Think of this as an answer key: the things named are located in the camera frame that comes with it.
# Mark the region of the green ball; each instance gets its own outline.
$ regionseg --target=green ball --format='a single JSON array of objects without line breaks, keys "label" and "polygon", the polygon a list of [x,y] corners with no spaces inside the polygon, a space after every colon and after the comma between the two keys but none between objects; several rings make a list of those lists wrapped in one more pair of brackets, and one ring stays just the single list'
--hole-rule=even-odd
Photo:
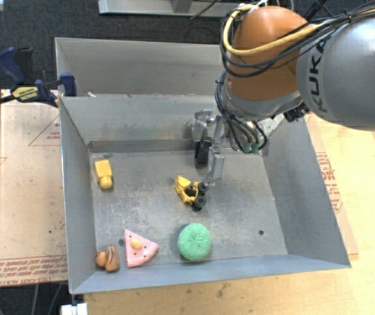
[{"label": "green ball", "polygon": [[211,235],[204,225],[189,224],[180,232],[177,247],[189,261],[204,259],[211,250]]}]

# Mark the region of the pink cheese toy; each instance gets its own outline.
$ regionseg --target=pink cheese toy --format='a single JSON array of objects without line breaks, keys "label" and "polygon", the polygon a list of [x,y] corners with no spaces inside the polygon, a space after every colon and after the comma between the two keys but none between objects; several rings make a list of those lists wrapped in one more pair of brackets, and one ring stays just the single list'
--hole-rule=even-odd
[{"label": "pink cheese toy", "polygon": [[125,249],[128,268],[140,266],[152,258],[159,249],[157,243],[125,230]]}]

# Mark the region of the brown toy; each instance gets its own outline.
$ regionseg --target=brown toy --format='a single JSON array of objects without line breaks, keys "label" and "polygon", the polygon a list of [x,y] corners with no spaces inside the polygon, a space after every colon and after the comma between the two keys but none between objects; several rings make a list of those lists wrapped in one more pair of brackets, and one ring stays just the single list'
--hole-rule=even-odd
[{"label": "brown toy", "polygon": [[120,265],[116,246],[110,245],[105,251],[97,252],[96,264],[104,267],[108,272],[116,271]]}]

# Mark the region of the yellow toy block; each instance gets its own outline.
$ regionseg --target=yellow toy block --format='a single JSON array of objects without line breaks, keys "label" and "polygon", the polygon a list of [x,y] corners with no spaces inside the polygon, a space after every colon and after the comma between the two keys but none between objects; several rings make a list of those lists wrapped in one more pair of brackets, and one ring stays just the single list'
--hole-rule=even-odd
[{"label": "yellow toy block", "polygon": [[113,185],[112,172],[108,159],[94,162],[96,180],[102,189],[109,189]]}]

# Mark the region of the yellow cable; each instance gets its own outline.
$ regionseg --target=yellow cable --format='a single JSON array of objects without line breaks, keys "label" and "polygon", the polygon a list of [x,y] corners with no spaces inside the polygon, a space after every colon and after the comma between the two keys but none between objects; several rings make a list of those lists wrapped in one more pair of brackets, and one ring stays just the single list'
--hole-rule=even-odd
[{"label": "yellow cable", "polygon": [[[246,50],[234,49],[229,44],[229,41],[228,41],[229,28],[231,27],[231,24],[233,23],[234,18],[240,12],[249,11],[249,10],[253,10],[253,9],[257,9],[257,8],[259,8],[259,7],[257,7],[256,5],[243,5],[243,6],[239,6],[229,16],[229,18],[228,18],[228,20],[227,20],[227,22],[226,22],[226,24],[224,26],[223,33],[222,33],[222,41],[223,41],[223,44],[224,44],[224,47],[226,48],[226,50],[228,52],[230,52],[231,54],[235,54],[237,56],[250,56],[250,55],[253,55],[253,54],[256,54],[256,53],[261,53],[263,51],[270,50],[270,49],[272,49],[274,47],[278,47],[280,45],[283,45],[286,42],[297,41],[297,40],[299,40],[299,39],[301,39],[301,38],[303,38],[303,37],[305,37],[305,36],[313,33],[315,30],[317,30],[318,28],[320,28],[323,25],[323,24],[316,24],[316,25],[312,24],[308,28],[304,28],[304,29],[302,29],[300,31],[297,31],[296,33],[290,34],[288,36],[282,37],[281,39],[272,41],[270,43],[267,43],[265,45],[261,45],[260,47],[256,47],[256,48],[253,48],[253,49],[246,49]],[[370,12],[375,12],[375,9],[368,10],[368,11],[362,13],[362,14],[366,14],[366,13],[370,13]]]}]

